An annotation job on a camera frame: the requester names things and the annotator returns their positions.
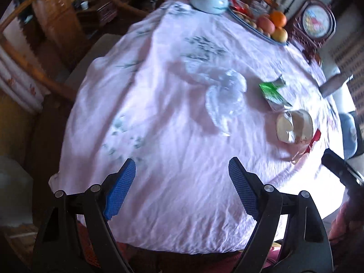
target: fruit plate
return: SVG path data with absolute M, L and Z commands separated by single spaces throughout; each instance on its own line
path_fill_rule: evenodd
M 246 23 L 245 21 L 243 21 L 239 16 L 237 16 L 233 10 L 231 10 L 230 8 L 228 8 L 227 10 L 230 15 L 235 18 L 242 26 L 244 26 L 246 29 L 248 29 L 251 33 L 257 35 L 259 38 L 263 39 L 264 41 L 267 41 L 271 44 L 274 44 L 274 45 L 278 45 L 278 46 L 286 46 L 287 45 L 287 42 L 285 43 L 281 43 L 281 42 L 277 42 L 277 41 L 274 41 L 273 39 L 270 39 L 266 36 L 264 36 L 262 33 L 258 32 L 255 28 L 253 28 L 251 25 L 249 25 L 248 23 Z

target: white ceramic bowl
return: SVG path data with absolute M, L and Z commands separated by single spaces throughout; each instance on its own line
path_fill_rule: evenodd
M 229 7 L 228 0 L 190 0 L 190 2 L 196 9 L 211 14 L 221 14 Z

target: pink tablecloth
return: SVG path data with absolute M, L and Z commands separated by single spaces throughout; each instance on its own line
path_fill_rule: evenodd
M 243 113 L 221 136 L 205 108 L 207 85 L 186 74 L 186 58 L 232 68 L 247 81 Z M 297 165 L 294 145 L 279 142 L 276 118 L 258 84 L 283 72 L 283 96 L 307 110 L 322 131 L 313 152 Z M 224 15 L 169 0 L 129 32 L 87 71 L 64 137 L 53 191 L 83 192 L 117 172 L 126 158 L 136 177 L 117 216 L 116 241 L 180 253 L 244 248 L 255 221 L 228 175 L 237 156 L 263 183 L 280 191 L 311 193 L 322 217 L 336 210 L 344 188 L 320 166 L 325 148 L 343 156 L 340 121 L 331 97 L 322 99 L 324 75 L 293 46 L 263 41 Z M 282 238 L 285 218 L 277 231 Z

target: clear plastic bag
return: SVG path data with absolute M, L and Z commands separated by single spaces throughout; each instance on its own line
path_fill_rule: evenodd
M 209 85 L 206 110 L 222 135 L 229 137 L 228 122 L 243 111 L 246 80 L 233 69 L 211 66 L 203 61 L 186 59 L 186 71 L 197 82 Z

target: silver bolt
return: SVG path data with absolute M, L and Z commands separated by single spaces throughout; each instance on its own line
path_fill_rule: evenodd
M 60 197 L 62 197 L 62 196 L 63 196 L 63 191 L 62 191 L 62 190 L 58 190 L 56 193 L 54 193 L 54 196 L 55 196 L 56 198 L 60 198 Z
M 309 198 L 309 197 L 310 197 L 310 193 L 308 193 L 307 191 L 302 191 L 302 192 L 301 192 L 301 195 L 302 195 L 302 197 L 304 197 L 304 198 Z
M 267 192 L 273 192 L 274 191 L 274 188 L 271 185 L 265 185 L 264 186 L 264 190 L 266 190 Z
M 91 192 L 98 192 L 101 189 L 100 185 L 92 185 L 91 186 Z

